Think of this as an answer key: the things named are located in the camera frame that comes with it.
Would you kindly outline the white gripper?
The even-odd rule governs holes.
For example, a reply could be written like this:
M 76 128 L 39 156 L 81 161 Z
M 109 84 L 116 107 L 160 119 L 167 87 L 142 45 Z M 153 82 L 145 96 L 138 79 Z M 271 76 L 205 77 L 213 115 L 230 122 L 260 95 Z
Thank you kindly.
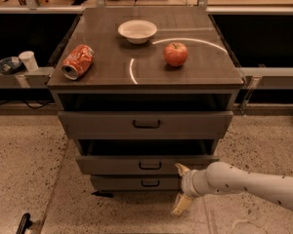
M 183 164 L 175 164 L 179 176 L 182 177 L 182 190 L 186 194 L 178 193 L 172 213 L 182 214 L 192 203 L 191 198 L 197 198 L 206 194 L 206 176 L 204 170 L 190 170 Z

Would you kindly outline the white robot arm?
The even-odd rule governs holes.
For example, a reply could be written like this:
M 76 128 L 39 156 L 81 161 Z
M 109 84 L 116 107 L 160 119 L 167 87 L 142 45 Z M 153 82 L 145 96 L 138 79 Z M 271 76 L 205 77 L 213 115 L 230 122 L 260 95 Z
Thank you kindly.
M 176 163 L 181 177 L 174 215 L 184 212 L 191 202 L 208 194 L 247 192 L 293 212 L 293 177 L 245 172 L 224 162 L 214 162 L 204 170 L 191 170 Z

